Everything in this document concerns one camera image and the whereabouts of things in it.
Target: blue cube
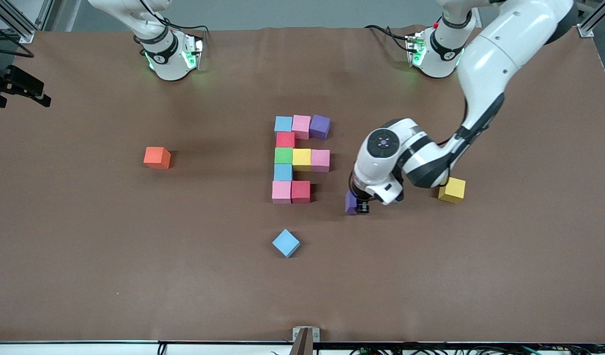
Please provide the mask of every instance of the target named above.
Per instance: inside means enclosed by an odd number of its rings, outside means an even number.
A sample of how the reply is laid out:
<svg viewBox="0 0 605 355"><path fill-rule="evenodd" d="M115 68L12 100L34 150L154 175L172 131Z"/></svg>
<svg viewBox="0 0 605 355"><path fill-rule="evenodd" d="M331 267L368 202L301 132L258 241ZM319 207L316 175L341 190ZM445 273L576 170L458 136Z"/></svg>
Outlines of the blue cube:
<svg viewBox="0 0 605 355"><path fill-rule="evenodd" d="M278 237L271 243L282 252L285 258L289 258L294 254L296 249L300 247L301 243L294 237L287 229L284 229Z"/></svg>
<svg viewBox="0 0 605 355"><path fill-rule="evenodd" d="M293 123L293 116L276 116L276 123L274 123L274 134L276 134L277 132L291 132Z"/></svg>
<svg viewBox="0 0 605 355"><path fill-rule="evenodd" d="M274 164L274 181L291 181L293 178L292 164Z"/></svg>

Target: cube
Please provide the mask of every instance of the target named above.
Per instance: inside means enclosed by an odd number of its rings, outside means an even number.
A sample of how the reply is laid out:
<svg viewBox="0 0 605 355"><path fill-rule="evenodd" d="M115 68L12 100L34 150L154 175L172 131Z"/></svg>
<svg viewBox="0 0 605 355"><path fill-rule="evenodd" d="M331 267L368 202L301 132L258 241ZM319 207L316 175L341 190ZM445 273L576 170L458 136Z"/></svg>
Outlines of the cube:
<svg viewBox="0 0 605 355"><path fill-rule="evenodd" d="M293 148L274 148L274 164L292 164L293 157Z"/></svg>
<svg viewBox="0 0 605 355"><path fill-rule="evenodd" d="M274 204L291 204L292 202L292 182L291 181L273 181L271 182L271 201Z"/></svg>
<svg viewBox="0 0 605 355"><path fill-rule="evenodd" d="M311 150L311 171L315 171L316 173L328 173L330 159L331 159L330 150L312 149Z"/></svg>
<svg viewBox="0 0 605 355"><path fill-rule="evenodd" d="M447 184L438 188L438 199L457 204L465 197L465 184L464 180L449 177Z"/></svg>
<svg viewBox="0 0 605 355"><path fill-rule="evenodd" d="M357 198L352 192L347 191L344 198L344 213L347 215L357 214Z"/></svg>
<svg viewBox="0 0 605 355"><path fill-rule="evenodd" d="M293 175L292 164L274 164L274 181L291 181Z"/></svg>
<svg viewBox="0 0 605 355"><path fill-rule="evenodd" d="M297 240L291 232L287 231L287 229L280 232L278 237L271 244L273 244L278 251L282 252L285 258L292 256L296 249L301 245L300 241Z"/></svg>
<svg viewBox="0 0 605 355"><path fill-rule="evenodd" d="M278 132L291 132L293 120L294 118L291 116L276 116L276 122L274 123L274 134L277 134Z"/></svg>
<svg viewBox="0 0 605 355"><path fill-rule="evenodd" d="M294 148L292 162L294 171L311 171L311 149Z"/></svg>
<svg viewBox="0 0 605 355"><path fill-rule="evenodd" d="M331 119L315 114L309 125L309 136L312 137L312 139L327 140L330 126Z"/></svg>
<svg viewBox="0 0 605 355"><path fill-rule="evenodd" d="M292 204L311 204L310 181L292 181Z"/></svg>
<svg viewBox="0 0 605 355"><path fill-rule="evenodd" d="M294 115L294 121L292 122L292 131L296 135L297 139L308 140L309 139L309 125L311 123L311 116L309 115Z"/></svg>
<svg viewBox="0 0 605 355"><path fill-rule="evenodd" d="M148 146L143 163L150 169L169 169L171 153L162 146Z"/></svg>
<svg viewBox="0 0 605 355"><path fill-rule="evenodd" d="M294 148L296 146L296 136L294 132L277 132L276 146L280 148Z"/></svg>

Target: black ring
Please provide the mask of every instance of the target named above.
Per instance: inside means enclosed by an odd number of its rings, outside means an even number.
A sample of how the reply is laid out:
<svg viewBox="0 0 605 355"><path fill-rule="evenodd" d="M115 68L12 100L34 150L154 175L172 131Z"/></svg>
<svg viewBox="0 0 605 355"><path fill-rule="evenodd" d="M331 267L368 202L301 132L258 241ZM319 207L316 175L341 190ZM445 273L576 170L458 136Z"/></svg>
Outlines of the black ring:
<svg viewBox="0 0 605 355"><path fill-rule="evenodd" d="M157 64L167 64L169 62L169 58L176 52L176 50L178 50L178 38L173 35L173 42L167 49L158 53L150 52L149 50L146 50L145 52L147 52L147 56L149 56L149 58ZM164 61L157 61L155 57L158 56L162 57Z"/></svg>
<svg viewBox="0 0 605 355"><path fill-rule="evenodd" d="M442 16L442 22L447 27L450 27L452 29L457 29L457 30L464 29L464 27L467 27L467 25L469 24L469 21L471 21L471 11L467 12L467 19L463 23L451 23L451 22L449 22L449 21L446 20L444 14Z"/></svg>
<svg viewBox="0 0 605 355"><path fill-rule="evenodd" d="M165 26L165 30L163 31L163 33L159 34L156 38L152 38L152 39L142 39L140 37L136 37L136 38L138 38L138 40L140 40L140 43L142 43L142 44L156 44L158 42L162 42L168 33L169 33L169 26Z"/></svg>
<svg viewBox="0 0 605 355"><path fill-rule="evenodd" d="M429 42L432 44L432 49L434 50L434 52L437 52L438 55L440 55L440 60L451 61L456 58L456 56L458 56L460 52L462 52L463 47L458 47L456 49L444 47L444 45L438 43L435 34L436 30L432 32L432 35L429 38Z"/></svg>

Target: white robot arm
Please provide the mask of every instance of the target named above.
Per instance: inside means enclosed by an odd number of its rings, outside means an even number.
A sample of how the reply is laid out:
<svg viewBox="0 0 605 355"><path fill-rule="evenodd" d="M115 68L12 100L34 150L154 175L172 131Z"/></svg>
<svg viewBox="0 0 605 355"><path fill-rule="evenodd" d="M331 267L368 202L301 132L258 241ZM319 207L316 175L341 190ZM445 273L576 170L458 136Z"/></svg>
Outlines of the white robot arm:
<svg viewBox="0 0 605 355"><path fill-rule="evenodd" d="M438 146L411 119L390 121L368 135L349 182L360 202L403 199L401 171L414 186L445 184L449 171L470 144L489 128L504 102L510 78L541 47L564 33L559 27L572 0L507 0L500 14L466 48L458 79L467 101L465 119L451 139Z"/></svg>
<svg viewBox="0 0 605 355"><path fill-rule="evenodd" d="M171 29L158 11L172 0L88 0L132 30L145 49L149 67L163 80L182 79L198 67L203 40Z"/></svg>
<svg viewBox="0 0 605 355"><path fill-rule="evenodd" d="M451 74L458 65L469 35L475 28L474 7L502 4L506 0L435 0L442 7L442 16L434 27L429 27L409 38L410 49L408 60L427 76L443 78ZM559 1L540 1L546 6L562 6ZM573 7L566 10L568 23L575 21L576 11Z"/></svg>

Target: metal frame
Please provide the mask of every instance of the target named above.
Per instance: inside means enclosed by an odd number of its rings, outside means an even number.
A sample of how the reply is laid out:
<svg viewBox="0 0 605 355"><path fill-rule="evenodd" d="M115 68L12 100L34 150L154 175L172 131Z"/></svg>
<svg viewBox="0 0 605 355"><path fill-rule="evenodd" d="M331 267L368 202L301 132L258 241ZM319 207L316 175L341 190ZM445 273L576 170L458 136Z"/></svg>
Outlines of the metal frame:
<svg viewBox="0 0 605 355"><path fill-rule="evenodd" d="M33 41L33 36L37 31L36 25L8 0L0 0L0 19L20 36L20 43Z"/></svg>
<svg viewBox="0 0 605 355"><path fill-rule="evenodd" d="M589 14L587 18L576 25L581 38L593 37L593 28L605 17L605 0L596 7L593 13Z"/></svg>

